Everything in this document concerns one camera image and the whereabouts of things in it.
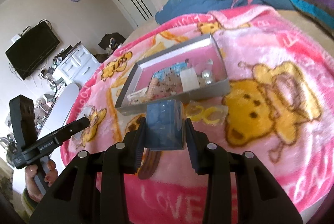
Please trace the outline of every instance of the blue box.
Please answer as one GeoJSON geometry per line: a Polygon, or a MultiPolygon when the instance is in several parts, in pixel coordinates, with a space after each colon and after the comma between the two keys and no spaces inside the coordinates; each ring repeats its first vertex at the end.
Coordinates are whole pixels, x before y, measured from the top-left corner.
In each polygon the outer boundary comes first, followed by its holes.
{"type": "Polygon", "coordinates": [[[164,100],[147,105],[145,147],[152,151],[174,151],[185,148],[183,105],[164,100]]]}

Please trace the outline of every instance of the human hand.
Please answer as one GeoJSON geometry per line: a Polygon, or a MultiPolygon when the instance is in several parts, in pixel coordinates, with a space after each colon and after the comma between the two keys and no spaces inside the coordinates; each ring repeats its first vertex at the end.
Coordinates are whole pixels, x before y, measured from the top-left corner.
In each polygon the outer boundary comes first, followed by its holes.
{"type": "MultiPolygon", "coordinates": [[[[44,181],[48,182],[48,186],[50,187],[54,181],[58,177],[58,171],[56,170],[56,163],[52,160],[47,162],[47,168],[50,170],[46,176],[44,181]]],[[[36,202],[40,202],[43,198],[43,194],[38,189],[34,181],[34,177],[37,174],[37,165],[31,165],[25,168],[25,185],[28,191],[29,196],[36,202]]]]}

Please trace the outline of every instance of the black tv screen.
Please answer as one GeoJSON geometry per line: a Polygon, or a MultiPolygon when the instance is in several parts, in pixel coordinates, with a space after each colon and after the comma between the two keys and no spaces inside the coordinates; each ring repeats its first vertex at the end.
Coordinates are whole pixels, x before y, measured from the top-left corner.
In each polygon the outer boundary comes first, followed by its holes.
{"type": "Polygon", "coordinates": [[[9,62],[24,80],[54,51],[58,38],[45,21],[31,28],[7,51],[9,62]]]}

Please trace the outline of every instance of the cabinet handle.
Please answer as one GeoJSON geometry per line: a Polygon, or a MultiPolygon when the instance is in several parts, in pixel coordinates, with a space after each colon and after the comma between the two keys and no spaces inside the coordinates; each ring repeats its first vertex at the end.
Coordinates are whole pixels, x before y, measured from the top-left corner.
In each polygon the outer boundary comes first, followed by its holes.
{"type": "Polygon", "coordinates": [[[82,75],[85,75],[90,68],[91,67],[87,67],[86,71],[82,75]]]}

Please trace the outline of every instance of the wall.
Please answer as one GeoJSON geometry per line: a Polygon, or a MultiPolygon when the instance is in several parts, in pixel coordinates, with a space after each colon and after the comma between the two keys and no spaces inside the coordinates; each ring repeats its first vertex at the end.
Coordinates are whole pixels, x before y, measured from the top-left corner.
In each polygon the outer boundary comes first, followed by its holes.
{"type": "Polygon", "coordinates": [[[0,136],[5,136],[4,121],[9,112],[9,100],[23,94],[36,100],[50,91],[39,72],[21,81],[9,70],[5,51],[12,45],[11,38],[27,26],[35,26],[41,19],[48,19],[52,30],[61,43],[48,57],[50,66],[53,57],[61,48],[74,46],[79,41],[93,54],[104,53],[98,46],[106,33],[119,32],[128,37],[133,31],[116,5],[111,0],[6,0],[0,4],[0,136]]]}

